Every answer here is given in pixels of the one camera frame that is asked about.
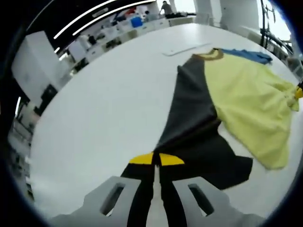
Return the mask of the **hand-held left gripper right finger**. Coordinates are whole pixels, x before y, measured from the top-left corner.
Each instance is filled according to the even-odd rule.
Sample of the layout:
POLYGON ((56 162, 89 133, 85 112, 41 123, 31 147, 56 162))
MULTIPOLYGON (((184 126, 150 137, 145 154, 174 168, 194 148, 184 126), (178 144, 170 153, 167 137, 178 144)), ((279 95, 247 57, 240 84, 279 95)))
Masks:
POLYGON ((259 227, 264 219, 234 208, 227 194, 200 176, 184 176, 177 156, 161 153, 161 196, 170 227, 259 227))

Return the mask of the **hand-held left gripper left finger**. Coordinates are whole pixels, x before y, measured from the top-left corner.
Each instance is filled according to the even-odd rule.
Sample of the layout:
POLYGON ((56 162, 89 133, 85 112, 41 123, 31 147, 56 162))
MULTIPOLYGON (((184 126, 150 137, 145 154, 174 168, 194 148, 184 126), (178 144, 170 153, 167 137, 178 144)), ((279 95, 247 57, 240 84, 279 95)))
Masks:
POLYGON ((89 192, 83 205, 51 219, 53 227, 144 227, 153 198, 153 153, 131 159, 120 177, 89 192))

